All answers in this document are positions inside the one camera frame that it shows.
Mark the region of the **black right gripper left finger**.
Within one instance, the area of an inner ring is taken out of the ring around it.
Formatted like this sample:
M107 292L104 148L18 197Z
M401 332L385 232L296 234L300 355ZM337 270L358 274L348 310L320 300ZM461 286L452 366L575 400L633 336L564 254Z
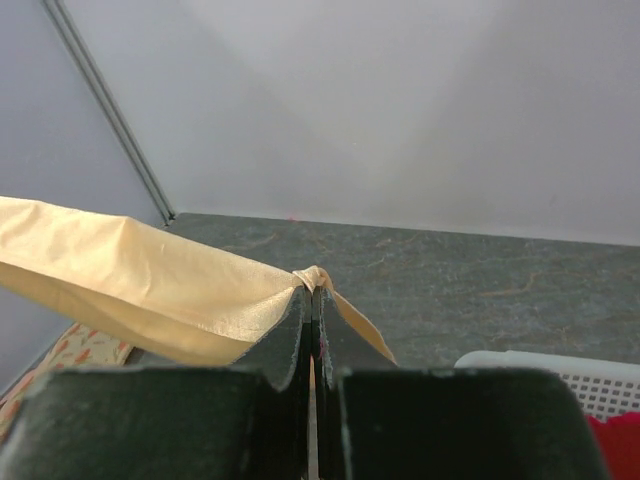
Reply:
M303 479L311 297L225 367L65 369L28 390L5 479Z

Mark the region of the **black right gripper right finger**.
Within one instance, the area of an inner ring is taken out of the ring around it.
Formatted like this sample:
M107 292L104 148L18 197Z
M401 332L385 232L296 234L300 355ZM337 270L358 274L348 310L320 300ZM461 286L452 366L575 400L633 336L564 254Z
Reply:
M312 296L324 479L604 479L569 387L531 368L404 369Z

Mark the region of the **peach cloth napkin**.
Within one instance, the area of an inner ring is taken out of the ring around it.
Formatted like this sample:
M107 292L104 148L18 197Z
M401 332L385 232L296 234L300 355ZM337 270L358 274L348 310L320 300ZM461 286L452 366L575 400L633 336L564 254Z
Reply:
M1 201L1 284L70 319L188 365L233 362L280 321L296 291L331 289L127 216Z

